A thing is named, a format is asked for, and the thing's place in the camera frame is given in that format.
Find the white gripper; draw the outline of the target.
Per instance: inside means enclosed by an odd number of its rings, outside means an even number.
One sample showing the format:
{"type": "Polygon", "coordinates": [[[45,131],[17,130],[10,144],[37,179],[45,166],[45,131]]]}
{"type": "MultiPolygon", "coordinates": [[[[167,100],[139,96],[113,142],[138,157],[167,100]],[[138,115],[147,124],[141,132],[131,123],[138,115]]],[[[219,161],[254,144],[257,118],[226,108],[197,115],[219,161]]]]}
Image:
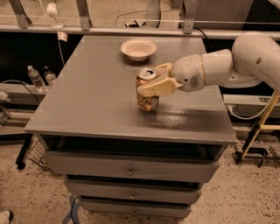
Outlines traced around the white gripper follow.
{"type": "Polygon", "coordinates": [[[155,66],[157,77],[163,78],[157,82],[148,82],[137,88],[144,97],[172,95],[177,89],[184,92],[201,90],[204,87],[201,56],[198,54],[183,57],[174,64],[164,63],[155,66]]]}

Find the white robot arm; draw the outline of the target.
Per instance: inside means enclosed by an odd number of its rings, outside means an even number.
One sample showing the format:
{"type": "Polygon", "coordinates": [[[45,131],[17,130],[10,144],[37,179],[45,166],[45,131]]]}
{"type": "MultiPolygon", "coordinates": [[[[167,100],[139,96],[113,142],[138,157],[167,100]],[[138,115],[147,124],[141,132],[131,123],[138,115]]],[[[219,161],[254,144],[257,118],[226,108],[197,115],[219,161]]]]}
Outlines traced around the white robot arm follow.
{"type": "Polygon", "coordinates": [[[249,88],[265,82],[280,92],[280,46],[260,32],[238,38],[230,50],[183,57],[156,66],[157,78],[139,86],[142,96],[171,95],[176,90],[193,92],[205,86],[249,88]]]}

